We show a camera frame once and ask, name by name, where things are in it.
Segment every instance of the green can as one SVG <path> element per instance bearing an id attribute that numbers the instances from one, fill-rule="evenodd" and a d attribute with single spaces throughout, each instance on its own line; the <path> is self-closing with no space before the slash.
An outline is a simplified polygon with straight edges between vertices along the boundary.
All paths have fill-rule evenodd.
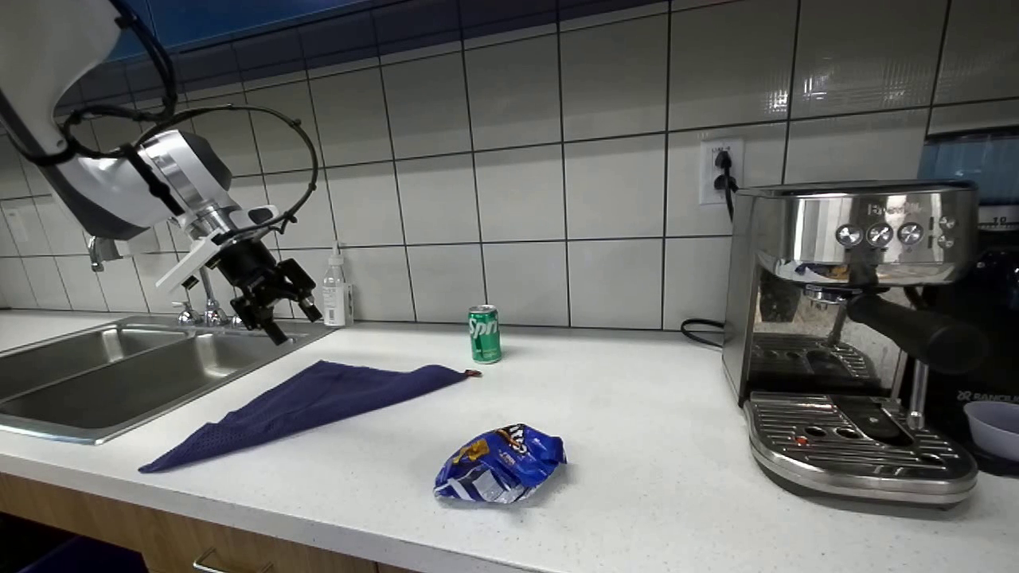
<path id="1" fill-rule="evenodd" d="M 501 310 L 496 304 L 489 304 L 489 301 L 471 304 L 467 335 L 471 335 L 473 362 L 501 362 L 503 359 Z"/>

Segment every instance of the machine knob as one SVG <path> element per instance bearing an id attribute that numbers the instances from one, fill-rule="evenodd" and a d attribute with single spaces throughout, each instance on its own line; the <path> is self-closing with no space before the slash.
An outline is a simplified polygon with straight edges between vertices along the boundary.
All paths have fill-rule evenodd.
<path id="1" fill-rule="evenodd" d="M 905 246 L 922 243 L 922 226 L 916 226 L 916 224 L 898 226 L 898 243 L 905 243 Z"/>
<path id="2" fill-rule="evenodd" d="M 852 228 L 852 226 L 838 226 L 838 228 L 834 228 L 834 238 L 838 238 L 843 248 L 852 248 L 852 246 L 862 243 L 862 233 Z"/>
<path id="3" fill-rule="evenodd" d="M 865 228 L 865 243 L 874 246 L 874 248 L 889 246 L 891 243 L 891 226 L 884 224 L 884 226 Z"/>

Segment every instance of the robotic arm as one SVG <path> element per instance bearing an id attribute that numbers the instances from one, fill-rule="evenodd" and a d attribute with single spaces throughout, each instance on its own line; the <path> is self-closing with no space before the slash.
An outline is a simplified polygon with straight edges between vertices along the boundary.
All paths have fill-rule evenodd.
<path id="1" fill-rule="evenodd" d="M 91 154 L 60 130 L 55 116 L 60 96 L 110 53 L 123 26 L 137 26 L 123 0 L 2 0 L 0 116 L 10 139 L 96 238 L 134 238 L 167 220 L 185 226 L 193 246 L 155 286 L 161 293 L 192 286 L 200 268 L 218 268 L 241 293 L 232 299 L 235 315 L 284 342 L 285 335 L 272 322 L 276 299 L 294 299 L 308 322 L 319 322 L 308 275 L 296 261 L 272 261 L 261 246 L 261 235 L 285 226 L 294 211 L 250 220 L 230 196 L 230 168 L 210 143 L 170 126 L 185 116 L 170 114 L 170 101 L 152 130 L 113 154 Z"/>

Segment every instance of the navy blue cloth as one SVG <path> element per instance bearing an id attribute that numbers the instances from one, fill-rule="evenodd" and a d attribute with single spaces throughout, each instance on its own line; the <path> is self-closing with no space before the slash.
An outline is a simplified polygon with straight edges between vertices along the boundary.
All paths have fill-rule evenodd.
<path id="1" fill-rule="evenodd" d="M 467 371 L 422 365 L 415 371 L 385 371 L 342 362 L 315 362 L 284 386 L 259 394 L 218 424 L 203 424 L 181 444 L 142 466 L 142 475 L 170 470 L 203 459 L 272 443 L 322 424 L 379 410 L 417 394 L 460 382 Z"/>

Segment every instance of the wall tile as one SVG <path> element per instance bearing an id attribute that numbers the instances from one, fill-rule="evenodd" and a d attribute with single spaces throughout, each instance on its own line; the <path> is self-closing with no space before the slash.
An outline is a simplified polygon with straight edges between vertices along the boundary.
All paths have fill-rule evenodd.
<path id="1" fill-rule="evenodd" d="M 25 196 L 25 159 L 12 149 L 5 138 L 0 138 L 0 196 Z"/>
<path id="2" fill-rule="evenodd" d="M 712 2 L 737 2 L 737 0 L 672 0 L 672 10 L 695 10 L 695 6 L 712 6 Z"/>
<path id="3" fill-rule="evenodd" d="M 137 282 L 141 293 L 145 295 L 145 304 L 152 315 L 181 315 L 178 301 L 186 299 L 185 289 L 159 293 L 155 279 L 175 263 L 175 253 L 137 253 Z"/>
<path id="4" fill-rule="evenodd" d="M 385 67 L 396 155 L 471 145 L 460 53 Z"/>
<path id="5" fill-rule="evenodd" d="M 64 289 L 71 299 L 71 310 L 76 313 L 104 313 L 104 299 L 97 289 L 97 276 L 91 275 L 89 257 L 57 257 Z"/>
<path id="6" fill-rule="evenodd" d="M 322 75 L 312 82 L 312 96 L 325 166 L 391 155 L 379 70 Z"/>
<path id="7" fill-rule="evenodd" d="M 503 325 L 567 325 L 567 246 L 483 246 L 487 301 Z"/>
<path id="8" fill-rule="evenodd" d="M 255 90 L 249 92 L 249 101 L 296 116 L 306 133 L 319 139 L 308 82 Z M 265 173 L 308 168 L 308 149 L 285 123 L 268 114 L 250 114 L 250 121 Z"/>
<path id="9" fill-rule="evenodd" d="M 600 28 L 614 21 L 645 18 L 669 11 L 664 0 L 560 0 L 560 28 Z"/>
<path id="10" fill-rule="evenodd" d="M 925 111 L 797 121 L 785 182 L 914 178 Z"/>
<path id="11" fill-rule="evenodd" d="M 97 286 L 110 313 L 149 313 L 129 257 L 104 261 L 102 268 Z"/>
<path id="12" fill-rule="evenodd" d="M 409 248 L 408 253 L 417 322 L 466 322 L 467 310 L 483 299 L 478 246 Z"/>
<path id="13" fill-rule="evenodd" d="M 0 216 L 0 253 L 20 253 L 20 246 L 12 243 L 12 235 L 5 228 L 5 216 Z"/>
<path id="14" fill-rule="evenodd" d="M 0 304 L 29 310 L 35 293 L 25 275 L 22 257 L 0 257 Z"/>
<path id="15" fill-rule="evenodd" d="M 25 276 L 40 310 L 71 310 L 55 257 L 25 257 Z"/>
<path id="16" fill-rule="evenodd" d="M 415 322 L 403 248 L 347 248 L 350 304 L 362 322 Z"/>
<path id="17" fill-rule="evenodd" d="M 1019 97 L 979 101 L 979 105 L 949 105 L 949 108 L 932 108 L 932 114 L 929 114 L 929 133 L 987 130 L 987 126 L 1016 126 L 1016 123 L 1019 123 Z"/>
<path id="18" fill-rule="evenodd" d="M 379 11 L 379 42 L 391 47 L 417 47 L 455 38 L 458 2 L 455 0 L 417 0 L 396 2 Z"/>
<path id="19" fill-rule="evenodd" d="M 268 201 L 276 203 L 276 211 L 284 212 L 306 195 L 308 173 L 265 176 L 265 186 L 268 186 Z M 319 182 L 319 192 L 296 212 L 296 224 L 285 226 L 284 235 L 276 235 L 276 243 L 281 243 L 281 248 L 333 246 L 328 184 L 325 182 Z"/>
<path id="20" fill-rule="evenodd" d="M 662 130 L 664 15 L 563 36 L 567 138 Z"/>
<path id="21" fill-rule="evenodd" d="M 245 105 L 241 96 L 216 96 L 216 97 L 196 97 L 186 101 L 193 108 L 200 105 Z M 193 130 L 210 139 L 216 155 L 226 162 L 232 176 L 250 176 L 259 168 L 259 149 L 255 149 L 255 126 L 249 111 L 221 111 L 221 114 L 203 114 L 193 121 Z"/>
<path id="22" fill-rule="evenodd" d="M 730 238 L 664 243 L 664 329 L 683 318 L 725 318 Z"/>
<path id="23" fill-rule="evenodd" d="M 555 0 L 471 0 L 458 2 L 467 32 L 501 32 L 555 18 Z"/>
<path id="24" fill-rule="evenodd" d="M 560 139 L 556 38 L 467 51 L 473 145 Z"/>
<path id="25" fill-rule="evenodd" d="M 35 201 L 35 211 L 37 211 L 40 233 L 46 238 L 52 253 L 86 253 L 89 252 L 86 233 L 71 216 L 64 201 L 45 196 L 45 201 Z"/>
<path id="26" fill-rule="evenodd" d="M 669 235 L 725 235 L 733 233 L 721 195 L 704 201 L 701 149 L 718 139 L 741 143 L 741 166 L 733 168 L 737 186 L 783 182 L 785 123 L 687 130 L 669 138 Z"/>
<path id="27" fill-rule="evenodd" d="M 478 155 L 483 243 L 563 238 L 560 145 L 528 145 Z"/>
<path id="28" fill-rule="evenodd" d="M 408 243 L 478 243 L 467 155 L 399 162 Z"/>
<path id="29" fill-rule="evenodd" d="M 396 168 L 332 168 L 332 211 L 339 246 L 401 246 L 401 208 L 396 195 Z"/>
<path id="30" fill-rule="evenodd" d="M 571 238 L 662 235 L 664 138 L 567 145 Z"/>
<path id="31" fill-rule="evenodd" d="M 571 315 L 580 329 L 660 329 L 662 243 L 571 243 Z"/>
<path id="32" fill-rule="evenodd" d="M 808 0 L 791 114 L 925 105 L 945 0 Z"/>
<path id="33" fill-rule="evenodd" d="M 20 253 L 52 253 L 37 211 L 30 201 L 2 201 L 5 228 Z"/>
<path id="34" fill-rule="evenodd" d="M 797 0 L 672 15 L 672 126 L 785 116 Z"/>
<path id="35" fill-rule="evenodd" d="M 951 2 L 936 101 L 1019 96 L 1019 2 Z"/>

